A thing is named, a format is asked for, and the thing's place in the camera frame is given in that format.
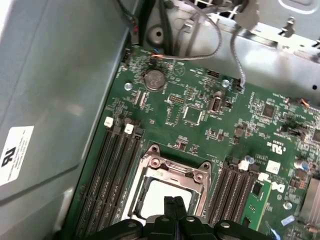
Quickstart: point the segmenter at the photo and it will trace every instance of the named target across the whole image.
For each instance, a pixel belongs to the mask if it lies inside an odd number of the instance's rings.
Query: capacitor
[[[307,171],[308,170],[308,167],[309,167],[309,164],[306,162],[306,161],[303,161],[303,160],[297,160],[295,161],[294,163],[294,167],[296,169],[302,169],[304,171]]]
[[[249,164],[254,164],[255,163],[255,159],[252,156],[246,155],[244,157],[244,160],[249,162]]]

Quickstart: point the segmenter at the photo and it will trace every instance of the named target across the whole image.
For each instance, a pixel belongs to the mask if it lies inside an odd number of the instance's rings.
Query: label
[[[280,166],[280,162],[269,160],[265,170],[269,173],[277,175],[279,173]]]
[[[282,219],[281,224],[282,224],[282,226],[286,226],[286,225],[292,223],[294,220],[295,220],[295,217],[290,215],[290,216],[286,217],[285,219]]]
[[[0,158],[0,186],[18,178],[33,130],[34,126],[10,128]]]

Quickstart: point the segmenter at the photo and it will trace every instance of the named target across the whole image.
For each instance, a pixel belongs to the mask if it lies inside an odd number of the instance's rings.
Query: ram slot
[[[224,178],[224,181],[222,183],[221,190],[218,193],[217,201],[215,205],[213,206],[214,214],[212,216],[212,220],[210,223],[215,224],[221,219],[222,213],[224,211],[224,208],[226,206],[226,202],[228,200],[228,195],[232,187],[232,183],[234,181],[234,178],[236,177],[237,173],[233,170],[228,170],[226,177]]]
[[[254,184],[254,178],[249,176],[247,173],[244,174],[243,184],[241,188],[241,194],[238,196],[235,204],[235,212],[232,215],[232,221],[239,223],[242,213],[244,212],[246,201],[251,191],[252,185]]]
[[[91,175],[89,184],[87,185],[84,196],[82,199],[81,207],[80,207],[80,214],[77,220],[77,226],[75,230],[75,235],[80,237],[86,228],[86,221],[89,214],[91,214],[94,201],[91,198],[92,195],[95,195],[100,183],[100,173],[102,171],[104,165],[104,155],[108,151],[110,145],[112,145],[115,141],[115,136],[113,135],[112,131],[107,130],[104,139],[101,145],[101,148],[98,153],[98,158],[94,165],[94,171]]]
[[[105,204],[105,198],[109,194],[110,189],[112,188],[112,180],[113,180],[113,174],[115,171],[117,171],[119,165],[119,158],[124,153],[124,149],[126,149],[126,143],[128,141],[128,138],[125,137],[123,134],[118,141],[116,141],[116,144],[114,147],[110,149],[110,154],[107,154],[105,156],[105,161],[107,162],[107,166],[105,168],[105,171],[103,172],[101,185],[99,186],[99,190],[97,195],[95,196],[96,204],[93,208],[93,211],[89,217],[89,223],[87,225],[87,229],[85,232],[85,236],[89,236],[92,233],[96,232],[97,225],[101,216],[102,208]]]
[[[232,183],[232,190],[228,196],[228,203],[225,206],[221,220],[231,220],[234,210],[236,210],[236,202],[241,195],[242,185],[244,183],[245,176],[237,173]]]
[[[218,193],[219,193],[219,191],[221,189],[222,183],[225,180],[226,173],[227,173],[227,169],[226,168],[224,168],[224,167],[220,168],[218,179],[216,180],[216,184],[214,186],[213,193],[211,195],[211,198],[210,198],[210,201],[209,201],[209,204],[208,204],[209,214],[211,214],[213,212],[213,210],[214,210],[213,207],[215,206],[216,201],[218,199]]]
[[[101,221],[99,231],[112,225],[114,218],[116,217],[117,212],[119,211],[119,208],[121,208],[120,199],[125,194],[124,189],[125,185],[128,181],[128,178],[130,176],[130,171],[133,168],[135,158],[140,146],[140,141],[135,139],[132,144],[132,152],[129,154],[128,158],[129,162],[124,162],[123,166],[121,166],[120,169],[124,169],[125,171],[119,171],[117,174],[117,181],[116,181],[116,187],[114,188],[114,191],[110,198],[107,198],[106,203],[107,206],[105,207],[105,211],[103,213],[103,221]]]

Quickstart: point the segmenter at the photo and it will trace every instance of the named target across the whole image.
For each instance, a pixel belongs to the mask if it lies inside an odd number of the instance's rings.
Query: wire
[[[121,2],[121,0],[113,0],[116,11],[118,11],[122,20],[129,27],[132,44],[139,43],[139,20],[133,15]]]
[[[204,8],[204,9],[202,9],[202,11],[205,14],[219,13],[221,11],[226,12],[226,11],[229,11],[229,10],[232,10],[232,8],[229,7],[228,9],[226,9],[225,6],[221,7],[219,5],[212,5],[212,6],[208,6],[208,7]],[[189,19],[193,20],[194,24],[198,24],[200,17],[201,17],[201,15],[198,12],[195,12]],[[174,48],[173,48],[174,49],[174,52],[173,52],[174,55],[179,55],[180,46],[181,46],[184,34],[189,29],[190,29],[189,26],[183,25],[180,28],[180,30],[178,31],[178,34],[177,34],[177,37],[176,37],[176,40],[175,40],[175,44],[174,44]]]
[[[196,6],[195,4],[193,4],[191,1],[189,0],[182,0],[184,1],[186,4],[190,5],[191,7],[193,7],[198,14],[200,14],[200,16],[206,18],[208,20],[208,22],[215,28],[217,35],[218,35],[218,46],[216,47],[216,49],[208,55],[198,55],[198,56],[169,56],[169,55],[163,55],[162,58],[163,59],[173,59],[173,60],[200,60],[200,59],[208,59],[211,58],[213,55],[215,55],[217,53],[217,51],[220,49],[221,45],[222,45],[222,35],[220,32],[220,29],[218,27],[218,25],[211,20],[211,18],[209,16],[207,16],[207,14],[205,14],[198,6]]]
[[[303,105],[305,105],[306,107],[310,107],[310,104],[307,103],[306,100],[304,100],[303,98],[301,98],[301,102],[303,103]]]
[[[242,27],[237,25],[235,28],[235,31],[232,34],[231,40],[230,40],[230,49],[231,49],[232,57],[233,57],[236,65],[238,67],[238,70],[240,72],[240,87],[244,88],[245,84],[246,84],[246,74],[245,74],[245,71],[241,65],[239,58],[238,58],[238,55],[236,52],[236,45],[235,45],[236,37],[241,32],[241,30],[242,30]]]

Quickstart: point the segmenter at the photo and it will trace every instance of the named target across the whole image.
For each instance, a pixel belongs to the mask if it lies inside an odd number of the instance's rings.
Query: metal bracket
[[[279,33],[280,36],[285,38],[290,38],[293,34],[295,34],[295,19],[291,16],[286,21],[286,26],[281,29],[281,32]]]

